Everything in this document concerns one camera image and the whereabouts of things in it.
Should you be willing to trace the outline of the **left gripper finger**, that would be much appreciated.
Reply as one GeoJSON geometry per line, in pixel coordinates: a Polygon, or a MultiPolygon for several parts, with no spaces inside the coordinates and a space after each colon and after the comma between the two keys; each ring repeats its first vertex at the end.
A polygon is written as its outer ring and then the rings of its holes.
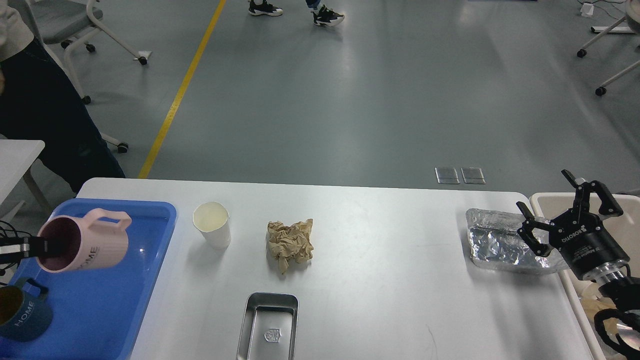
{"type": "Polygon", "coordinates": [[[0,260],[21,261],[28,258],[52,258],[66,251],[62,242],[41,236],[2,237],[0,260]]]}

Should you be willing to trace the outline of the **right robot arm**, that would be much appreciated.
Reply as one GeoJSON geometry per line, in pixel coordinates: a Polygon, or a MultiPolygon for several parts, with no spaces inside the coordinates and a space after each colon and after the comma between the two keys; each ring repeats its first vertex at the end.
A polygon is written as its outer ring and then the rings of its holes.
{"type": "Polygon", "coordinates": [[[541,222],[528,205],[517,202],[524,216],[517,233],[535,255],[546,258],[556,249],[578,280],[598,285],[615,308],[594,315],[595,331],[626,359],[637,360],[639,351],[619,334],[611,338],[605,327],[605,321],[616,319],[634,331],[640,329],[639,279],[631,275],[630,257],[604,226],[606,219],[622,216],[624,211],[603,182],[576,178],[565,169],[562,175],[574,188],[572,207],[549,222],[541,222]]]}

